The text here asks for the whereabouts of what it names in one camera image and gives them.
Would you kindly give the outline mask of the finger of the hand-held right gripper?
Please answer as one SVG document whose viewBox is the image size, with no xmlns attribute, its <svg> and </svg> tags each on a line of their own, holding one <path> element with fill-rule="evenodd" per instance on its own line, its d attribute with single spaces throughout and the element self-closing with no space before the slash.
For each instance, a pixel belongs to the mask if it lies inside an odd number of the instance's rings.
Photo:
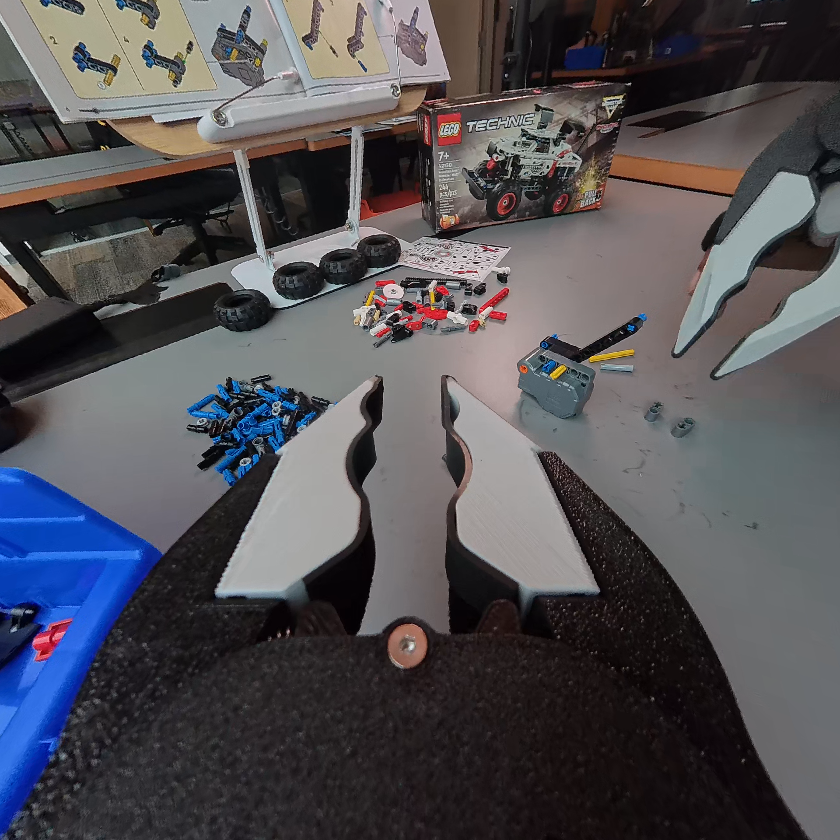
<svg viewBox="0 0 840 840">
<path fill-rule="evenodd" d="M 738 221 L 708 253 L 677 332 L 676 359 L 717 319 L 723 303 L 743 289 L 764 251 L 815 211 L 817 190 L 810 175 L 777 172 Z"/>
<path fill-rule="evenodd" d="M 839 260 L 833 259 L 811 283 L 792 292 L 771 320 L 739 342 L 710 378 L 717 381 L 761 361 L 838 316 Z"/>
</svg>

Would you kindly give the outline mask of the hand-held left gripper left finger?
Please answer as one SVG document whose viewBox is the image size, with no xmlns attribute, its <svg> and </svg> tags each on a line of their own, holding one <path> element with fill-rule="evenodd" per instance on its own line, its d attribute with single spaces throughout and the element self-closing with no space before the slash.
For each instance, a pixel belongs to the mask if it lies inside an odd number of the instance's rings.
<svg viewBox="0 0 840 840">
<path fill-rule="evenodd" d="M 358 551 L 371 529 L 363 483 L 376 463 L 383 395 L 373 375 L 282 448 L 218 600 L 309 602 L 317 579 Z"/>
</svg>

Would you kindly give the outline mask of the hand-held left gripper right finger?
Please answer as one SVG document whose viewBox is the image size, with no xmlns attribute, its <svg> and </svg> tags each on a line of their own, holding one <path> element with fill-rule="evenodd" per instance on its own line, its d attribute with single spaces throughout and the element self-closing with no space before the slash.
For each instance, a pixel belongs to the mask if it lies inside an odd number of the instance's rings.
<svg viewBox="0 0 840 840">
<path fill-rule="evenodd" d="M 507 599 L 596 596 L 600 588 L 546 468 L 542 450 L 450 375 L 442 378 L 452 592 L 478 612 Z"/>
</svg>

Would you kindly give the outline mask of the pile of blue black pins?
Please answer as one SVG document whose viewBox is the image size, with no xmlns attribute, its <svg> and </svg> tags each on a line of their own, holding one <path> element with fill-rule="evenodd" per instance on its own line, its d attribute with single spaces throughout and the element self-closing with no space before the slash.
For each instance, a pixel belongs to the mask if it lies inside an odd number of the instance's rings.
<svg viewBox="0 0 840 840">
<path fill-rule="evenodd" d="M 196 468 L 214 470 L 232 487 L 282 449 L 335 402 L 274 382 L 270 374 L 238 380 L 228 377 L 186 409 L 186 430 L 209 444 Z"/>
</svg>

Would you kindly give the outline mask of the grey motor block assembly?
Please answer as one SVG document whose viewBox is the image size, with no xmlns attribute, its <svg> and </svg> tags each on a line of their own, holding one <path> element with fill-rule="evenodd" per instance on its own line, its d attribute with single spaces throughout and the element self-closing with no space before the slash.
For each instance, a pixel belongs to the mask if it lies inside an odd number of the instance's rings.
<svg viewBox="0 0 840 840">
<path fill-rule="evenodd" d="M 579 416 L 595 382 L 595 371 L 586 362 L 634 336 L 646 321 L 647 315 L 640 313 L 582 348 L 556 335 L 544 338 L 518 362 L 518 388 L 555 417 Z"/>
</svg>

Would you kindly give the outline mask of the black toy tyre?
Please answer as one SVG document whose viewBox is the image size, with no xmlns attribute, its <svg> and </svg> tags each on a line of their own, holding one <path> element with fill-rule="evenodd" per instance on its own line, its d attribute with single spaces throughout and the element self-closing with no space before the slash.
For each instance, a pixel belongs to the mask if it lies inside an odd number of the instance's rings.
<svg viewBox="0 0 840 840">
<path fill-rule="evenodd" d="M 323 257 L 319 268 L 325 282 L 334 286 L 348 286 L 361 281 L 367 273 L 365 258 L 356 248 L 336 248 Z"/>
<path fill-rule="evenodd" d="M 373 234 L 364 237 L 356 246 L 368 270 L 397 265 L 402 257 L 400 241 L 390 234 Z"/>
<path fill-rule="evenodd" d="M 290 301 L 302 301 L 316 296 L 325 288 L 325 282 L 320 266 L 308 261 L 285 264 L 272 277 L 276 293 Z"/>
<path fill-rule="evenodd" d="M 265 326 L 274 309 L 259 290 L 231 290 L 215 300 L 213 315 L 217 323 L 231 332 L 248 332 Z"/>
</svg>

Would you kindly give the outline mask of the pile of red grey pieces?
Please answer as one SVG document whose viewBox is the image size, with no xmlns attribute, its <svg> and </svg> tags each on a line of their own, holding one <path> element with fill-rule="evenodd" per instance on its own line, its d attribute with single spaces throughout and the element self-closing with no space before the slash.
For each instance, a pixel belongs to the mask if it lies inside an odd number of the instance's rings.
<svg viewBox="0 0 840 840">
<path fill-rule="evenodd" d="M 477 334 L 491 322 L 508 320 L 508 275 L 490 288 L 485 281 L 410 276 L 377 280 L 353 310 L 353 326 L 378 349 L 421 334 Z"/>
</svg>

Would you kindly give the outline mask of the blue plastic bin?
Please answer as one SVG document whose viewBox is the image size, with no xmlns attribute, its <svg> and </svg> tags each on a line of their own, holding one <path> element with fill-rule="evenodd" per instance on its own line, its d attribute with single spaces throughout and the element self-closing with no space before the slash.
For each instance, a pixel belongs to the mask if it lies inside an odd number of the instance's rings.
<svg viewBox="0 0 840 840">
<path fill-rule="evenodd" d="M 22 469 L 1 469 L 1 611 L 40 608 L 41 629 L 73 622 L 55 652 L 32 642 L 1 668 L 1 828 L 4 833 L 57 749 L 97 651 L 147 573 L 154 546 Z"/>
</svg>

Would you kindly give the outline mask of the toy truck cardboard box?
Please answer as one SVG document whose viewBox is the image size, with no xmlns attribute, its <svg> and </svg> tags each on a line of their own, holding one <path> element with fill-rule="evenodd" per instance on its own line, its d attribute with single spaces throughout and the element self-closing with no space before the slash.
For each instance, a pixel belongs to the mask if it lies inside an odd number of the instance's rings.
<svg viewBox="0 0 840 840">
<path fill-rule="evenodd" d="M 439 234 L 599 209 L 630 88 L 590 80 L 422 104 L 423 218 Z"/>
</svg>

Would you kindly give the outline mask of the white sticker sheet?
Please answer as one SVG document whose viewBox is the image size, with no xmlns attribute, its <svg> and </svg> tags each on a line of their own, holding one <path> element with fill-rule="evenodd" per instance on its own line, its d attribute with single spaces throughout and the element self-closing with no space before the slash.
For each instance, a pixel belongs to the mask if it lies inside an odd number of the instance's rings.
<svg viewBox="0 0 840 840">
<path fill-rule="evenodd" d="M 498 245 L 421 237 L 402 249 L 399 265 L 445 277 L 483 280 L 509 250 Z"/>
</svg>

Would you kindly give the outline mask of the red toy piece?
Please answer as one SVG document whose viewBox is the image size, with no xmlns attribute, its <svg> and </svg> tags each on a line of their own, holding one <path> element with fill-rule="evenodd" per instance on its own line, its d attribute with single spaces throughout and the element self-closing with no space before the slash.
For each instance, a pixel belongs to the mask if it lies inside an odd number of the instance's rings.
<svg viewBox="0 0 840 840">
<path fill-rule="evenodd" d="M 72 622 L 72 618 L 66 618 L 49 623 L 45 629 L 42 629 L 34 636 L 31 646 L 35 652 L 34 661 L 36 663 L 46 662 L 50 658 L 60 641 L 66 635 Z"/>
</svg>

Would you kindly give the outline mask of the black foam pad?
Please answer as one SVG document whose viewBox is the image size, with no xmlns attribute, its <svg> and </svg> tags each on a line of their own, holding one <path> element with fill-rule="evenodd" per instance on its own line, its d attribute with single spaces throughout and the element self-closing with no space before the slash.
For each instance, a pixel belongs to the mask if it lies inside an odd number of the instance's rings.
<svg viewBox="0 0 840 840">
<path fill-rule="evenodd" d="M 2 395 L 11 403 L 215 329 L 227 283 L 190 290 L 107 318 L 50 297 L 2 321 Z"/>
</svg>

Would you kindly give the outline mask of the black toy piece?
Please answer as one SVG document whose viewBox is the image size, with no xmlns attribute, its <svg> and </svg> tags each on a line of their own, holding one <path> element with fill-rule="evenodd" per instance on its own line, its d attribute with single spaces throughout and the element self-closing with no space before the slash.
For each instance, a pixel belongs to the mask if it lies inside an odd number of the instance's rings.
<svg viewBox="0 0 840 840">
<path fill-rule="evenodd" d="M 40 632 L 40 608 L 34 603 L 18 603 L 1 611 L 1 668 L 8 665 L 31 644 Z"/>
</svg>

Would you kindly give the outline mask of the wooden white book stand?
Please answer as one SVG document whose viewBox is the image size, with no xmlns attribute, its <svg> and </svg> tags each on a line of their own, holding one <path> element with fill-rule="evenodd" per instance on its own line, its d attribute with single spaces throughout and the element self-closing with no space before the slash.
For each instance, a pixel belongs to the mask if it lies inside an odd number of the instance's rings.
<svg viewBox="0 0 840 840">
<path fill-rule="evenodd" d="M 256 256 L 232 268 L 244 289 L 264 293 L 273 309 L 302 304 L 288 300 L 274 288 L 279 266 L 294 261 L 315 261 L 335 249 L 348 249 L 368 235 L 382 231 L 361 224 L 364 136 L 366 125 L 395 117 L 413 116 L 426 96 L 426 86 L 367 85 L 348 91 L 305 98 L 283 98 L 269 103 L 245 104 L 246 95 L 226 101 L 200 119 L 156 122 L 151 116 L 110 120 L 109 124 L 135 145 L 166 158 L 199 158 L 231 152 L 245 198 Z M 306 140 L 318 133 L 350 129 L 350 198 L 344 225 L 297 245 L 271 250 L 259 223 L 256 193 L 250 178 L 250 160 L 270 145 Z"/>
</svg>

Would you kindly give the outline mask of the building instruction booklet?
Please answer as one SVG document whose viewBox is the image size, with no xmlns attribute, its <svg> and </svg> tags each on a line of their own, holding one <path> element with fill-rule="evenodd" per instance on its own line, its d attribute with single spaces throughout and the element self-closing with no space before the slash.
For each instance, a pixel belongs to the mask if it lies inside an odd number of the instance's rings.
<svg viewBox="0 0 840 840">
<path fill-rule="evenodd" d="M 11 1 L 1 17 L 63 123 L 449 81 L 429 2 Z"/>
</svg>

